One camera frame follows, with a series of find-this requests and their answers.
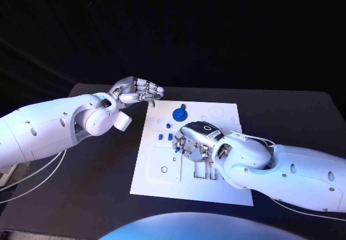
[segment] blue circular knob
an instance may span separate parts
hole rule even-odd
[[[173,119],[182,122],[188,118],[186,105],[182,104],[181,108],[173,111]]]

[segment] black curtain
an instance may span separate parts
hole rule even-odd
[[[127,76],[175,87],[323,91],[345,112],[339,8],[302,1],[2,0],[0,115],[67,97],[78,82],[114,84]]]

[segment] dark gray table surface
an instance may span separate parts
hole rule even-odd
[[[110,85],[78,84],[71,96],[107,92],[110,88]],[[346,123],[326,93],[184,87],[166,87],[165,93],[165,100],[238,104],[244,133],[346,158]],[[0,216],[2,230],[94,240],[149,216],[205,212],[254,220],[309,239],[346,238],[346,222],[302,215],[257,191],[253,191],[254,207],[132,195],[147,103],[134,104],[124,112],[133,118],[126,132],[113,128],[67,151],[47,183],[8,204]],[[49,159],[34,161],[26,174]],[[19,184],[15,196],[41,183],[57,164]],[[319,214],[346,219],[346,213]]]

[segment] white board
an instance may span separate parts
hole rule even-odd
[[[254,206],[251,190],[234,188],[214,168],[212,159],[195,163],[175,153],[169,134],[191,122],[207,121],[227,135],[243,132],[234,103],[155,101],[149,106],[130,193],[155,197]],[[188,119],[175,121],[173,111],[186,105]]]

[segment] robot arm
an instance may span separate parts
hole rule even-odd
[[[194,151],[185,150],[189,142]],[[238,132],[224,135],[201,121],[182,127],[173,149],[195,162],[211,156],[214,167],[237,189],[254,189],[310,210],[346,213],[346,159],[302,147],[264,146]]]
[[[114,126],[124,131],[132,118],[120,111],[132,104],[160,99],[165,89],[126,77],[109,93],[84,94],[19,108],[0,118],[0,168],[47,158]]]

